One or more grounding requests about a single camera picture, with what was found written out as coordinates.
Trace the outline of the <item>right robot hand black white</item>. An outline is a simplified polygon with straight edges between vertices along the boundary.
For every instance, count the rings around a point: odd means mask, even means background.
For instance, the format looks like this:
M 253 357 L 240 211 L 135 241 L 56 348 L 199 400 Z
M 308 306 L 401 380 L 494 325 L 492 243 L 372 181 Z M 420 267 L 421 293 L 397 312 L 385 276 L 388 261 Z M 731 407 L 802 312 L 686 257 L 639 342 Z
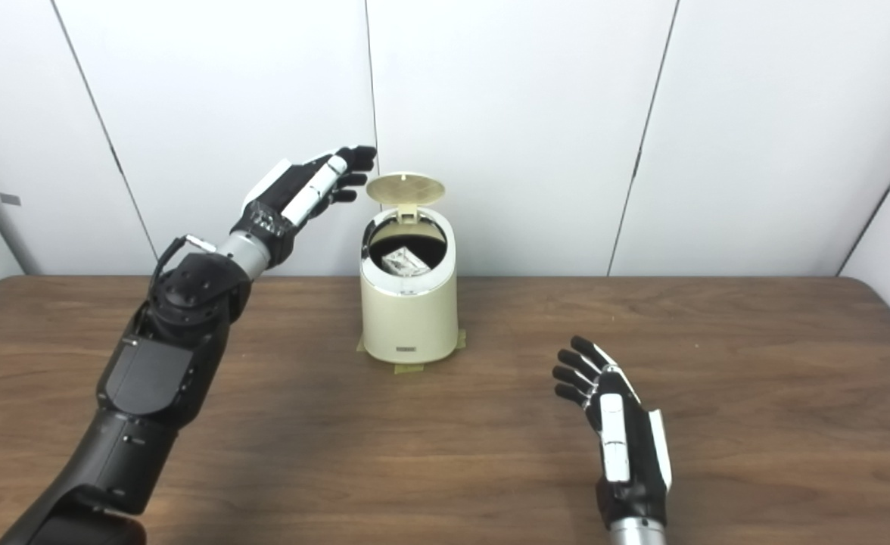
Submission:
M 624 369 L 589 339 L 571 338 L 552 370 L 557 397 L 581 408 L 599 446 L 597 508 L 608 531 L 664 532 L 672 487 L 661 410 L 648 410 Z

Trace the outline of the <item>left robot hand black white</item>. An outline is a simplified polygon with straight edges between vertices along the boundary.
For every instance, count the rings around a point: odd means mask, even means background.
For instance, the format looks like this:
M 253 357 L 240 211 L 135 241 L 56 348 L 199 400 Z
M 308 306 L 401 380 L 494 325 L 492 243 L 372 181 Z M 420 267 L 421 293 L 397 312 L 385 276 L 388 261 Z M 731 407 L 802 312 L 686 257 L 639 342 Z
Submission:
M 303 164 L 282 160 L 275 165 L 247 194 L 230 230 L 232 238 L 255 248 L 258 263 L 249 268 L 249 275 L 261 276 L 285 262 L 297 235 L 329 207 L 357 200 L 376 162 L 375 146 L 358 145 L 342 146 Z

